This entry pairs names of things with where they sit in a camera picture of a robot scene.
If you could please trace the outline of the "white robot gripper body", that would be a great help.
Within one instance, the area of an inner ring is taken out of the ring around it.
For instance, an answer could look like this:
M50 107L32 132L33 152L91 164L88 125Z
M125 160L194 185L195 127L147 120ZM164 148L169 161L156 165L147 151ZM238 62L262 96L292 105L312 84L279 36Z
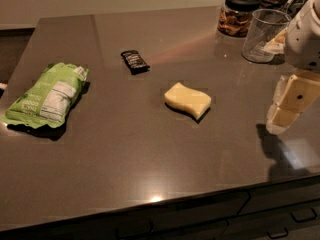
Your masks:
M320 0L308 0L291 20L284 56L296 68L320 71Z

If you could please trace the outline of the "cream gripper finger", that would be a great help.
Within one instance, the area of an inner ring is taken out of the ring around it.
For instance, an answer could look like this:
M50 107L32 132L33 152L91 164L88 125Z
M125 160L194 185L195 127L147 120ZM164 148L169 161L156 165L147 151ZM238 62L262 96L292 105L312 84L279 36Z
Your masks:
M288 83L279 105L287 112L286 122L289 128L320 96L320 74L298 71L287 77Z
M288 128L286 122L287 112L281 109L279 105L287 83L288 77L281 76L274 91L273 103L267 112L266 129L273 135L282 134Z

